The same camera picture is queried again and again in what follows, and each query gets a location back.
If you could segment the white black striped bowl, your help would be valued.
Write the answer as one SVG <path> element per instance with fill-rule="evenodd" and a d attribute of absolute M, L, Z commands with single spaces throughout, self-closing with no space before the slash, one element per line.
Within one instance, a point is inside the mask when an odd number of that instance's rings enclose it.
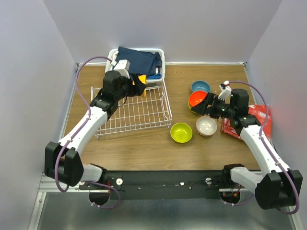
<path fill-rule="evenodd" d="M 202 116 L 196 121 L 196 130 L 201 136 L 210 137 L 217 131 L 217 123 L 208 116 Z"/>

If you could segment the blue bowl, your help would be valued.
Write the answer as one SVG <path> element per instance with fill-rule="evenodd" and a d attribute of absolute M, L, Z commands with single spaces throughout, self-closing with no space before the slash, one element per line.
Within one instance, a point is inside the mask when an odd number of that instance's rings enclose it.
<path fill-rule="evenodd" d="M 192 83 L 191 91 L 192 92 L 196 92 L 196 91 L 210 92 L 211 87 L 207 82 L 202 81 L 202 80 L 197 80 L 197 81 Z"/>

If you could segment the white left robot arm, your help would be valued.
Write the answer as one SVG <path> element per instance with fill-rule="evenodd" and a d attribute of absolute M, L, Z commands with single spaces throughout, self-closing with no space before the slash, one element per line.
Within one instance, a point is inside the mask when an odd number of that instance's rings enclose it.
<path fill-rule="evenodd" d="M 126 77 L 116 70 L 106 72 L 103 87 L 91 101 L 84 117 L 65 137 L 47 144 L 44 174 L 55 179 L 56 183 L 75 186 L 80 181 L 90 182 L 95 189 L 102 189 L 106 185 L 104 169 L 93 164 L 84 165 L 81 154 L 98 128 L 118 109 L 119 101 L 140 96 L 145 88 L 135 73 Z"/>

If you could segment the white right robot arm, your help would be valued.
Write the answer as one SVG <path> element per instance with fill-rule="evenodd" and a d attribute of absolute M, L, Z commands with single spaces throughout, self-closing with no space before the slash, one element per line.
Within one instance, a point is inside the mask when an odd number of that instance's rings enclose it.
<path fill-rule="evenodd" d="M 249 113 L 249 94 L 244 89 L 233 89 L 230 102 L 221 96 L 208 93 L 207 96 L 191 109 L 200 115 L 211 118 L 227 118 L 230 126 L 242 138 L 255 157 L 261 175 L 249 171 L 241 164 L 227 165 L 221 175 L 223 186 L 230 188 L 239 184 L 249 190 L 258 205 L 264 209 L 294 207 L 289 214 L 294 214 L 300 207 L 299 193 L 303 176 L 290 167 L 278 156 L 267 137 L 259 120 Z"/>

